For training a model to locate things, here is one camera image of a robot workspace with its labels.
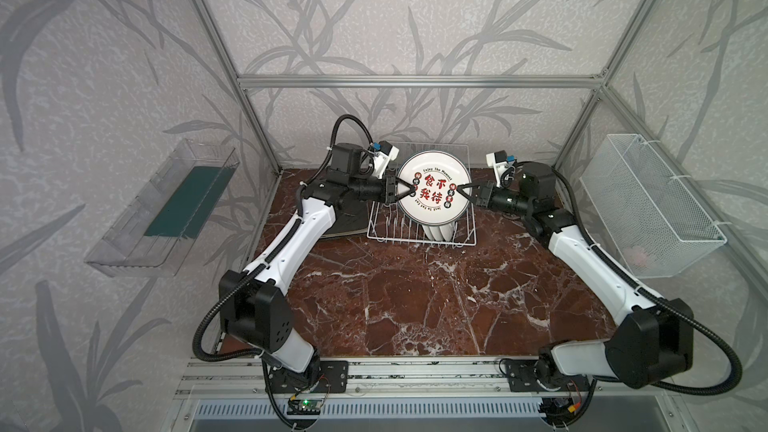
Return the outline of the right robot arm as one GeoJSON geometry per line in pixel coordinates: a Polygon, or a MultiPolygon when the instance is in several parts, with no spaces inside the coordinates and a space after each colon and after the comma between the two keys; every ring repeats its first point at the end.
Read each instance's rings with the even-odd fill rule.
{"type": "Polygon", "coordinates": [[[616,325],[607,340],[568,341],[544,348],[542,361],[554,374],[585,375],[616,381],[632,389],[653,386],[693,395],[717,396],[735,389],[743,366],[734,349],[694,317],[681,299],[668,300],[614,260],[588,233],[578,208],[556,205],[562,184],[571,202],[573,187],[562,173],[539,162],[524,161],[517,190],[501,182],[466,183],[456,191],[473,205],[520,217],[528,234],[563,261],[589,287],[616,325]],[[694,334],[713,343],[726,357],[729,371],[710,386],[683,386],[670,377],[693,366],[694,334]]]}

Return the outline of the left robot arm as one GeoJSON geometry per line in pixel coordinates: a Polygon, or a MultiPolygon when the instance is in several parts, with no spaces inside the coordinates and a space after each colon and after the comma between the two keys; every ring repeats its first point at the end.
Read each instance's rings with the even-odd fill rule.
{"type": "Polygon", "coordinates": [[[351,114],[336,120],[321,166],[297,187],[290,221],[242,271],[228,271],[220,279],[219,299],[193,335],[196,359],[216,363],[253,356],[264,370],[280,371],[296,391],[320,381],[320,356],[294,327],[286,299],[291,283],[344,206],[395,204],[414,190],[388,170],[399,155],[396,146],[374,141],[369,132],[362,146],[338,142],[346,121],[362,123],[351,114]]]}

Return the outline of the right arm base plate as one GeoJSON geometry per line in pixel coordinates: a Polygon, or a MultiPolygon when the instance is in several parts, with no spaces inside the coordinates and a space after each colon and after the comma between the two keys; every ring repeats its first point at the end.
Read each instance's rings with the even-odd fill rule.
{"type": "Polygon", "coordinates": [[[502,358],[498,362],[498,370],[507,380],[511,392],[586,394],[590,389],[586,376],[549,375],[538,366],[537,359],[502,358]]]}

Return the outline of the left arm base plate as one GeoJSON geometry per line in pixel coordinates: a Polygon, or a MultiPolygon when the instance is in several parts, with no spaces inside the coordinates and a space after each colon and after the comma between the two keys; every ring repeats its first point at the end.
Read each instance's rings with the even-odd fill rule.
{"type": "Polygon", "coordinates": [[[304,372],[287,368],[270,369],[267,380],[274,393],[344,393],[349,378],[349,362],[313,359],[304,372]]]}

